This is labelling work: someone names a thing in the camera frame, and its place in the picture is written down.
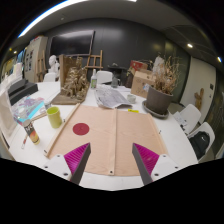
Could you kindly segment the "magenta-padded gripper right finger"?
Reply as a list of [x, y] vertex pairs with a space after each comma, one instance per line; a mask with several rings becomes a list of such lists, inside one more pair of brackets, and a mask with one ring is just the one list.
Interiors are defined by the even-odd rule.
[[180, 166], [167, 154], [158, 155], [137, 143], [134, 143], [132, 146], [132, 154], [144, 185], [152, 183], [180, 169]]

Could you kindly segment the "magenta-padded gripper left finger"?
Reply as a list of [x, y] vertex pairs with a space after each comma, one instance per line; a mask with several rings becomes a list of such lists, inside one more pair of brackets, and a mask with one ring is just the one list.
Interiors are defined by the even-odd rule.
[[43, 165], [43, 169], [78, 185], [91, 154], [91, 145], [86, 143], [65, 155], [57, 154]]

